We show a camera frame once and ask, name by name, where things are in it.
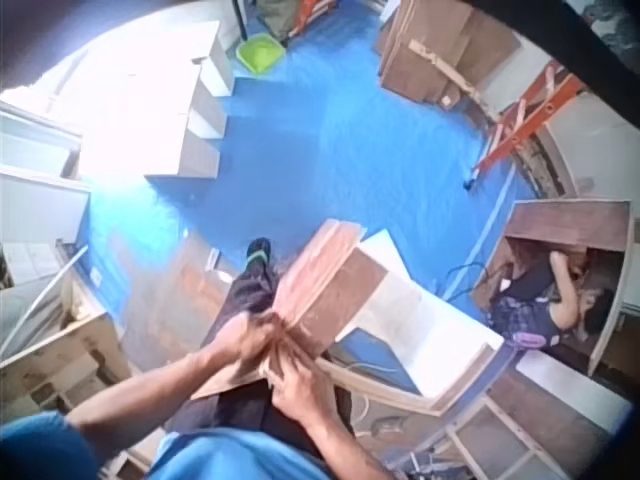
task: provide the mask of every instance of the wooden cabinet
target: wooden cabinet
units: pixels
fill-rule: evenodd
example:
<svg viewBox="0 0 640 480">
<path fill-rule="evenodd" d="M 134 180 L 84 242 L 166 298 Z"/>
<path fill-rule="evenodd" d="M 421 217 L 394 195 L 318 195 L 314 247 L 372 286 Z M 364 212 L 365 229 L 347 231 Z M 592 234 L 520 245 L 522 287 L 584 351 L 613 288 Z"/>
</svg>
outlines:
<svg viewBox="0 0 640 480">
<path fill-rule="evenodd" d="M 604 329 L 589 354 L 593 375 L 616 327 L 631 268 L 634 218 L 631 202 L 595 199 L 532 200 L 515 204 L 503 236 L 473 291 L 473 300 L 487 310 L 500 275 L 513 262 L 518 276 L 550 249 L 582 251 L 592 260 L 589 275 L 615 290 Z"/>
</svg>

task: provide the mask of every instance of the blue shirt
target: blue shirt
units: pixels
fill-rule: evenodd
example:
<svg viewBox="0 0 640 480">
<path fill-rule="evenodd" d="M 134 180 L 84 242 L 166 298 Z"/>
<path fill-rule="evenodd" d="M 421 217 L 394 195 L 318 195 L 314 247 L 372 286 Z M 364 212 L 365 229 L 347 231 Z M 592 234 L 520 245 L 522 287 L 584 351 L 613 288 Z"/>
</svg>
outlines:
<svg viewBox="0 0 640 480">
<path fill-rule="evenodd" d="M 42 413 L 3 427 L 2 460 L 25 478 L 94 480 L 103 463 L 58 413 Z M 162 441 L 148 478 L 328 480 L 324 465 L 262 432 L 216 428 Z"/>
</svg>

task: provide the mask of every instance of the black pants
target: black pants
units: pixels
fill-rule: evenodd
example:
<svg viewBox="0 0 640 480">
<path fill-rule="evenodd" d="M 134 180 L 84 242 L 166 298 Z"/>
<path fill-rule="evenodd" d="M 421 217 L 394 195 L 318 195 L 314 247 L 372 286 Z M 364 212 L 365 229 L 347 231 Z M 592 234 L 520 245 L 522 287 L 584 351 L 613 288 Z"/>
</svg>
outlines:
<svg viewBox="0 0 640 480">
<path fill-rule="evenodd" d="M 273 304 L 278 279 L 271 267 L 254 260 L 233 282 L 220 313 L 209 329 L 202 345 L 210 343 L 222 326 L 237 313 L 248 310 L 262 312 Z M 338 413 L 351 430 L 351 396 L 335 388 Z M 304 429 L 280 413 L 271 403 L 271 390 L 261 380 L 197 400 L 187 400 L 167 422 L 167 431 L 188 433 L 214 427 L 232 427 L 268 433 L 293 447 L 321 458 Z"/>
</svg>

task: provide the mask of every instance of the person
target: person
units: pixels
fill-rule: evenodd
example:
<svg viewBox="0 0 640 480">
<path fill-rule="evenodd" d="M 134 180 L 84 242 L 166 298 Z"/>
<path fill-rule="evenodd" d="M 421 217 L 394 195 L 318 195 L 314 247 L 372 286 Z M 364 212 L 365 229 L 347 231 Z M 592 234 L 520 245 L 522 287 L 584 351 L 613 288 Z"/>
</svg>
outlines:
<svg viewBox="0 0 640 480">
<path fill-rule="evenodd" d="M 583 278 L 580 265 L 572 265 L 562 252 L 551 251 L 493 297 L 489 326 L 510 345 L 525 349 L 553 346 L 571 330 L 580 340 L 599 333 L 611 309 L 613 292 L 581 288 Z M 556 289 L 557 301 L 550 293 Z"/>
<path fill-rule="evenodd" d="M 200 350 L 94 395 L 66 417 L 42 413 L 4 426 L 3 478 L 95 479 L 105 459 L 163 425 L 148 478 L 393 478 L 355 440 L 350 397 L 301 350 L 280 339 L 268 309 L 277 286 L 266 239 L 251 243 Z M 218 396 L 189 400 L 235 362 L 255 365 L 265 349 L 281 375 Z"/>
</svg>

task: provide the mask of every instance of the white wall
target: white wall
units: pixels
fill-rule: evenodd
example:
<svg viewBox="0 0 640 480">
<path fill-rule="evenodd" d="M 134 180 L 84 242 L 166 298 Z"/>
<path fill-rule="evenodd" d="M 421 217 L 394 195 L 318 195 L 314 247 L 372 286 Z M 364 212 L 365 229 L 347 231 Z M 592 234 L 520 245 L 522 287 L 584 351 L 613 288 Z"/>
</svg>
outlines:
<svg viewBox="0 0 640 480">
<path fill-rule="evenodd" d="M 0 241 L 75 242 L 89 189 L 71 180 L 57 184 L 29 179 L 19 169 L 0 167 Z"/>
<path fill-rule="evenodd" d="M 640 130 L 595 95 L 571 100 L 548 123 L 581 196 L 632 200 L 640 217 Z"/>
</svg>

